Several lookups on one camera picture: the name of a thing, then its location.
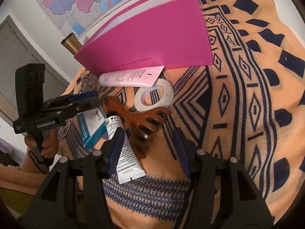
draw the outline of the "pink paper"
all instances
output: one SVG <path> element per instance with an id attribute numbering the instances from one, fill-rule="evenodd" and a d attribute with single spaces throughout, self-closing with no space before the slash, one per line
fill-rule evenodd
<path id="1" fill-rule="evenodd" d="M 75 59 L 97 77 L 117 70 L 213 62 L 198 0 L 172 0 L 143 11 L 90 40 Z"/>

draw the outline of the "human hand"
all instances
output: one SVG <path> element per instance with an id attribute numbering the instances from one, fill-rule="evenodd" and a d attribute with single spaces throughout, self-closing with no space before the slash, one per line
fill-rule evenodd
<path id="1" fill-rule="evenodd" d="M 47 137 L 42 143 L 43 150 L 41 151 L 41 155 L 43 157 L 53 158 L 58 152 L 59 145 L 58 145 L 57 135 L 58 135 L 57 128 L 50 130 L 50 136 Z M 24 142 L 30 150 L 37 147 L 37 143 L 35 139 L 30 135 L 26 135 L 24 137 Z"/>

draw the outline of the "door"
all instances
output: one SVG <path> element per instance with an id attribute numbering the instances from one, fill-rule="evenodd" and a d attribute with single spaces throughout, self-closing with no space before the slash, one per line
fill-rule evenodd
<path id="1" fill-rule="evenodd" d="M 11 126 L 18 117 L 15 91 L 15 71 L 28 63 L 40 63 L 32 52 L 19 40 L 9 22 L 0 28 L 0 116 Z M 44 100 L 60 96 L 68 83 L 59 81 L 46 65 Z"/>

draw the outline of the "white tube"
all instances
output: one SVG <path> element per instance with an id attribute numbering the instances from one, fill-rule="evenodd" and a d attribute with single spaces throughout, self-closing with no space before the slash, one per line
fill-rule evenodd
<path id="1" fill-rule="evenodd" d="M 110 116 L 106 119 L 106 127 L 109 139 L 112 139 L 116 129 L 123 127 L 121 118 L 119 116 Z M 145 171 L 141 168 L 135 153 L 129 143 L 127 135 L 125 133 L 125 141 L 119 158 L 119 162 L 116 167 L 119 183 L 123 184 L 134 179 L 143 177 L 146 175 Z"/>
<path id="2" fill-rule="evenodd" d="M 164 66 L 128 69 L 101 74 L 100 84 L 106 87 L 151 87 Z"/>

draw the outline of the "blue box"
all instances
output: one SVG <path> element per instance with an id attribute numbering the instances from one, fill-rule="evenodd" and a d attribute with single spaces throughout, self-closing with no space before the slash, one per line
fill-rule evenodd
<path id="1" fill-rule="evenodd" d="M 92 149 L 107 133 L 106 116 L 100 107 L 77 115 L 80 137 L 87 149 Z"/>

